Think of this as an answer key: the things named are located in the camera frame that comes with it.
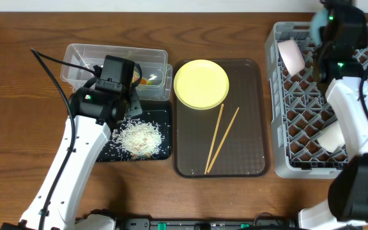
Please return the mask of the yellow green snack wrapper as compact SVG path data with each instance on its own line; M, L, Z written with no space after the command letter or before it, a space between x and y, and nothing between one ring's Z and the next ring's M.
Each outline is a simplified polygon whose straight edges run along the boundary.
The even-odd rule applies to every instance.
M149 79L145 79L144 77L142 77L140 75L139 72L137 71L134 71L133 73L133 79L132 79L132 83L136 83L137 81L140 81L139 84L142 84L142 85L153 85L153 81L152 80L149 80Z

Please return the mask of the light blue bowl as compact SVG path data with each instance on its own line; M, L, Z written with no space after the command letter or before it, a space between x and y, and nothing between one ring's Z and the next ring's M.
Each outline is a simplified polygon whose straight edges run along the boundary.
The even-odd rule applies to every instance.
M310 27L309 36L315 47L320 47L322 44L320 28L325 27L328 23L328 10L322 9L313 16Z

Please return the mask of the pink white bowl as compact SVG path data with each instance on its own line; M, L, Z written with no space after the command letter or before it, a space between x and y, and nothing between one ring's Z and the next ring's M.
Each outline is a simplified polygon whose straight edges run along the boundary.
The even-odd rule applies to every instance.
M278 43L278 50L282 61L291 76L305 68L302 53L294 40L287 40Z

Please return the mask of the rice food scraps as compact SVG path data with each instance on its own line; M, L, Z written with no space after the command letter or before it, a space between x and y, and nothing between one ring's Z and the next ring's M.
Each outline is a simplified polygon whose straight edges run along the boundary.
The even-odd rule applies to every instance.
M165 128L155 121L126 119L115 129L104 155L110 161L161 160L170 155Z

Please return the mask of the yellow plate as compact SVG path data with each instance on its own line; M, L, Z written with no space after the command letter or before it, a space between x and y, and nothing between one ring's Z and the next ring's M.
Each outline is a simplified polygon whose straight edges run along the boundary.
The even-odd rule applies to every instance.
M222 103L229 92L229 77L217 63L205 59L182 65L174 77L178 100L197 110L211 109Z

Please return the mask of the small white cup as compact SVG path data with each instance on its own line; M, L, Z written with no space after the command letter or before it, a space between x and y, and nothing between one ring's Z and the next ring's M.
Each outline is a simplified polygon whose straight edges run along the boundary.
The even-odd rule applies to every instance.
M319 145L327 152L335 152L345 145L341 127L338 121L333 122L322 129L321 135L317 139Z

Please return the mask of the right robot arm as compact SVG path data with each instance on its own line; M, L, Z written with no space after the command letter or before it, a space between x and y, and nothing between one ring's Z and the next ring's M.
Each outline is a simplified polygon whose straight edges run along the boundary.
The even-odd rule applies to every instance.
M299 212L301 229L368 224L368 68L353 58L368 45L367 19L352 1L323 5L310 25L313 78L337 117L348 164L330 184L326 201Z

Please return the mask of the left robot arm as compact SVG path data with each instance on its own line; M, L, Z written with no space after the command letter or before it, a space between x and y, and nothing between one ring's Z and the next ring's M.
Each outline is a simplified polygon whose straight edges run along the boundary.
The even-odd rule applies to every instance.
M29 208L17 224L2 229L115 229L116 218L94 210L77 220L80 199L92 168L111 132L124 119L142 113L136 88L142 79L138 63L107 55L102 66L64 98L68 118L61 144Z

